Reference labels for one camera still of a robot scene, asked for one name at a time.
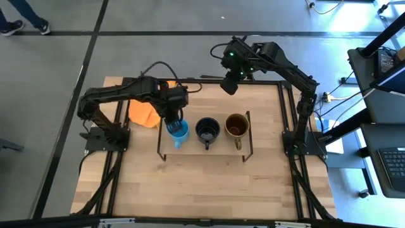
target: wooden tabletop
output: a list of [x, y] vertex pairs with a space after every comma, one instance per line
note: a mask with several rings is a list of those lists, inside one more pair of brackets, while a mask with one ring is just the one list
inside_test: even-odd
[[[119, 85], [122, 77], [106, 77], [104, 86]], [[195, 90], [197, 84], [188, 84]], [[287, 91], [284, 91], [289, 127], [292, 117]], [[295, 101], [299, 91], [294, 90]], [[244, 114], [250, 111], [254, 154], [243, 163], [240, 154], [158, 156], [158, 129], [130, 122], [130, 144], [123, 155], [113, 214], [136, 217], [210, 218], [210, 219], [284, 219], [297, 218], [288, 159], [281, 132], [284, 129], [275, 85], [239, 85], [233, 96], [218, 84], [203, 84], [202, 90], [189, 94], [187, 113], [211, 115]], [[102, 104], [102, 111], [113, 119], [116, 103]], [[98, 188], [106, 152], [84, 161], [72, 212], [80, 210]], [[306, 156], [311, 188], [330, 214], [335, 204], [325, 164]], [[303, 211], [309, 217], [304, 191]], [[107, 189], [102, 212], [106, 211]]]

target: mug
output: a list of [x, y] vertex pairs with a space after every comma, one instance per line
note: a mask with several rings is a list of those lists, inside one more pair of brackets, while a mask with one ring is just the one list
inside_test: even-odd
[[180, 149], [180, 145], [184, 142], [186, 142], [187, 140], [189, 140], [189, 125], [187, 124], [187, 122], [185, 120], [182, 120], [181, 122], [181, 128], [178, 129], [177, 131], [170, 133], [170, 131], [168, 130], [169, 135], [171, 136], [171, 138], [175, 141], [175, 147], [177, 149]]
[[244, 115], [232, 114], [225, 121], [225, 133], [235, 141], [236, 149], [242, 149], [242, 139], [249, 132], [250, 123]]
[[213, 118], [202, 118], [196, 124], [196, 133], [198, 140], [205, 144], [205, 149], [209, 149], [209, 145], [215, 142], [220, 134], [220, 124]]

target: yellow mug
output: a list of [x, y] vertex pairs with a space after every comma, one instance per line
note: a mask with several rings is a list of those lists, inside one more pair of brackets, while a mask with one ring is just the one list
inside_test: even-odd
[[225, 121], [225, 133], [235, 141], [236, 149], [242, 149], [242, 139], [249, 132], [249, 121], [242, 114], [232, 114]]

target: orange cloth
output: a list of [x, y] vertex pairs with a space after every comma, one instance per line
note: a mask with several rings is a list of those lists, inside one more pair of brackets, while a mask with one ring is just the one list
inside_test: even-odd
[[[169, 88], [175, 87], [175, 81], [168, 81]], [[156, 110], [149, 103], [141, 103], [137, 100], [130, 100], [129, 110], [128, 110], [129, 119], [141, 126], [153, 128], [159, 127], [160, 117], [156, 113]]]

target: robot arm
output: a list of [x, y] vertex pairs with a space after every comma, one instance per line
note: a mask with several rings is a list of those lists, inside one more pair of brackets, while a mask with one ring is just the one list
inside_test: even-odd
[[221, 83], [222, 89], [233, 95], [238, 88], [237, 83], [246, 77], [253, 79], [254, 72], [258, 70], [263, 73], [268, 70], [277, 72], [301, 91], [301, 100], [297, 105], [299, 120], [294, 129], [291, 145], [294, 149], [305, 148], [308, 134], [306, 126], [315, 106], [315, 90], [319, 83], [293, 65], [276, 43], [255, 43], [250, 47], [244, 42], [245, 39], [246, 37], [243, 39], [232, 37], [223, 52], [221, 64], [230, 71]]
[[[158, 115], [165, 120], [170, 132], [180, 128], [180, 121], [183, 118], [182, 108], [189, 102], [187, 87], [169, 88], [166, 81], [143, 76], [127, 85], [88, 89], [78, 102], [77, 115], [82, 120], [93, 121], [103, 130], [107, 141], [118, 142], [123, 135], [120, 124], [109, 121], [99, 105], [129, 99], [150, 103]], [[88, 137], [88, 134], [81, 135], [84, 138]]]

